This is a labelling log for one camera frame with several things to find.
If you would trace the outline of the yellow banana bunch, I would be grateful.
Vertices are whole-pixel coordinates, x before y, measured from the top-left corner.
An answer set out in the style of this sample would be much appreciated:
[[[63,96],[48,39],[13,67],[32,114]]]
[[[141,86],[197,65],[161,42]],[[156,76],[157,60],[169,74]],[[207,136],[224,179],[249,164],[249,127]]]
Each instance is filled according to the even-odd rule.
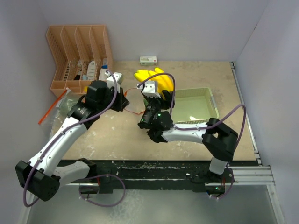
[[[149,78],[150,76],[153,76],[158,73],[164,73],[164,71],[158,67],[156,67],[154,70],[138,70],[134,77],[139,82],[144,81],[145,79]],[[150,81],[156,81],[157,82],[157,91],[158,93],[162,93],[162,90],[167,90],[168,92],[172,92],[174,89],[173,81],[168,75],[159,75],[156,76]]]

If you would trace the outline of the green netted melon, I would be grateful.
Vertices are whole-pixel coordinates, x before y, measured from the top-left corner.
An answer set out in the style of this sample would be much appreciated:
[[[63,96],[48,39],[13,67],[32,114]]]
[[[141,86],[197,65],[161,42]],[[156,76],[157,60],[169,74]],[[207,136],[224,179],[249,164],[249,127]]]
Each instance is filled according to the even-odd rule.
[[[78,98],[64,98],[59,105],[60,113],[67,114],[77,102]]]

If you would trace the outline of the clear zip bag orange zipper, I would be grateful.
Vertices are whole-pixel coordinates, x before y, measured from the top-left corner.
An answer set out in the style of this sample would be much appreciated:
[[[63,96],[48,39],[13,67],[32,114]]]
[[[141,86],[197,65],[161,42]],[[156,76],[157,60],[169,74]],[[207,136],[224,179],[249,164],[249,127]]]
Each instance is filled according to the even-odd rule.
[[[64,98],[78,98],[79,100],[80,95],[72,91],[70,88],[66,88],[38,122],[43,131],[50,132],[52,129],[56,130],[62,125],[64,119],[67,117],[67,114],[60,113],[59,105]]]

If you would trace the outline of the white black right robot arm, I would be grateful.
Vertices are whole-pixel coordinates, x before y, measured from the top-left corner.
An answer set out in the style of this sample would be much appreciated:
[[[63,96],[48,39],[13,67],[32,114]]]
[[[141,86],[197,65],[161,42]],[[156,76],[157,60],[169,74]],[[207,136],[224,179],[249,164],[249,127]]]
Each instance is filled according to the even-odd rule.
[[[167,109],[172,106],[161,98],[144,96],[147,101],[145,112],[138,123],[140,129],[147,129],[147,135],[155,143],[185,141],[203,144],[212,155],[208,179],[219,182],[224,170],[232,161],[239,142],[239,135],[217,118],[206,123],[178,124],[171,119]]]

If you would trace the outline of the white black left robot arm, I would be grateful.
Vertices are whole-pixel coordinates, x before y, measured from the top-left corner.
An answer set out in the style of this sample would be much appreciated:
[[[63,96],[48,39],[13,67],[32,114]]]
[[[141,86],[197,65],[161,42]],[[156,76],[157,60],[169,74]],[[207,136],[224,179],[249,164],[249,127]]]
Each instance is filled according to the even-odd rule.
[[[19,161],[15,166],[19,184],[23,187],[23,204],[27,202],[27,192],[37,200],[50,200],[58,189],[75,180],[91,183],[96,178],[96,166],[86,159],[59,167],[62,157],[73,143],[107,110],[123,111],[126,106],[123,91],[114,81],[93,81],[87,93],[72,106],[59,130],[49,142],[30,160]]]

